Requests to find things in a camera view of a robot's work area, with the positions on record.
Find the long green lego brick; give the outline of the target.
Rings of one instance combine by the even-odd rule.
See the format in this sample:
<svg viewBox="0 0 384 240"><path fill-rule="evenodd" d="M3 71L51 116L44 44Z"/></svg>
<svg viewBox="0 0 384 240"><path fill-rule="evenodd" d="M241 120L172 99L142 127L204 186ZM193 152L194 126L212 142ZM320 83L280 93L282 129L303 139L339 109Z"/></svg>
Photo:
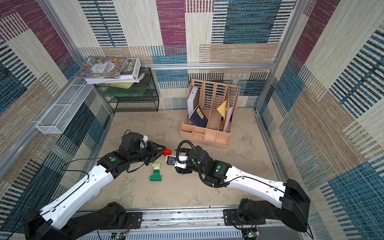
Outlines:
<svg viewBox="0 0 384 240"><path fill-rule="evenodd" d="M152 176L150 176L150 181L151 182L161 182L162 181L162 176L152 175Z"/></svg>

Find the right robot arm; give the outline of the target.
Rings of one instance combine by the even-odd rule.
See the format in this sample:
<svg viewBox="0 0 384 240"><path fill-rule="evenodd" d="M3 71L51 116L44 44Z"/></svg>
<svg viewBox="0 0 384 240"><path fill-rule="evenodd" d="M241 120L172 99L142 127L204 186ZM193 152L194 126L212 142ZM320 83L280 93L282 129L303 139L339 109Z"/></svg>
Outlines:
<svg viewBox="0 0 384 240"><path fill-rule="evenodd" d="M301 233L309 231L311 200L302 186L293 179L272 181L246 173L229 163L214 160L200 146L181 148L176 156L168 156L166 163L179 174L198 173L200 180L211 188L233 188L259 198L242 199L236 215L240 221L259 219L279 220Z"/></svg>

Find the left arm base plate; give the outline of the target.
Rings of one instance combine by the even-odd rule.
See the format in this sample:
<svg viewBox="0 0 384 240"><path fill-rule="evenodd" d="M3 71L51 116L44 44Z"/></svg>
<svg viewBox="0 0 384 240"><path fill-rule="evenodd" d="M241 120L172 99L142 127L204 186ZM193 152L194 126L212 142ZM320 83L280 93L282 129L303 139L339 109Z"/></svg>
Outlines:
<svg viewBox="0 0 384 240"><path fill-rule="evenodd" d="M126 220L123 229L138 230L141 228L143 213L126 212Z"/></svg>

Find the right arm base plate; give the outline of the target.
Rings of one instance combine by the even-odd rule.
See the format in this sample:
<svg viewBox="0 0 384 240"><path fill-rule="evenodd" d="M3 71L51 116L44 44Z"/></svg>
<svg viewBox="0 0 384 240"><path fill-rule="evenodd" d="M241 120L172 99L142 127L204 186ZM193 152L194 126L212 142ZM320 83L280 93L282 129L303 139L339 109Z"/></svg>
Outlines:
<svg viewBox="0 0 384 240"><path fill-rule="evenodd" d="M237 209L224 209L223 216L226 226L243 227L255 225L256 223L258 223L259 225L266 224L265 219L253 220L251 217L247 217L244 214L238 214Z"/></svg>

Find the red lego brick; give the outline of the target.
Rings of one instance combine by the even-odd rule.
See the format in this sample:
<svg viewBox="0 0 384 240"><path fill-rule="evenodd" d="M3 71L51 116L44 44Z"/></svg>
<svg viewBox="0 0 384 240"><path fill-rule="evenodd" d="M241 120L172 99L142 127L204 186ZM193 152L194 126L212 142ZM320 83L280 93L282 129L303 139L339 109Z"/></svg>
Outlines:
<svg viewBox="0 0 384 240"><path fill-rule="evenodd" d="M166 149L162 152L162 155L167 157L167 156L171 156L172 155L172 150L169 150L169 149Z"/></svg>

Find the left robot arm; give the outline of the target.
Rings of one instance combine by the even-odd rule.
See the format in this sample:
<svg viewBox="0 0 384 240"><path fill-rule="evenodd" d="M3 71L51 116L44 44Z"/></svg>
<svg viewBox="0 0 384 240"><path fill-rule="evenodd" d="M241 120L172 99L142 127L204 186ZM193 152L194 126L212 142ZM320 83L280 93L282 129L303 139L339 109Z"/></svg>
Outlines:
<svg viewBox="0 0 384 240"><path fill-rule="evenodd" d="M142 162L147 166L155 162L166 149L139 133L123 135L119 148L101 157L90 172L63 195L39 211L30 209L25 213L25 238L76 240L99 228L124 227L127 223L126 210L116 202L80 217L75 218L74 214L120 174L129 173L130 165Z"/></svg>

